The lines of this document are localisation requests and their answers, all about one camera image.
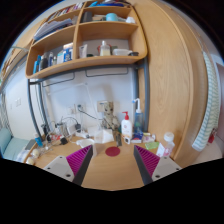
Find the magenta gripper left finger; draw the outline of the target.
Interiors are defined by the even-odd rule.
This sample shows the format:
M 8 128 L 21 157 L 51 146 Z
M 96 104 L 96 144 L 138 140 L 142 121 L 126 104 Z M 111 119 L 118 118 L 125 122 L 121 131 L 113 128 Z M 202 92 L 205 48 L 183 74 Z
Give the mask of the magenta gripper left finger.
M 59 155 L 44 170 L 81 186 L 92 156 L 93 146 L 89 145 L 67 157 Z

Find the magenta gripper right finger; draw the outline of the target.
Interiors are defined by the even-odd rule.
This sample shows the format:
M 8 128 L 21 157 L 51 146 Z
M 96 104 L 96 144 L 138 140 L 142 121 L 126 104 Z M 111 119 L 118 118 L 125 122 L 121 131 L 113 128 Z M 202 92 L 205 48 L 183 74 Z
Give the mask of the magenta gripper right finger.
M 159 157 L 140 146 L 134 146 L 134 157 L 144 185 L 181 170 L 170 157 Z

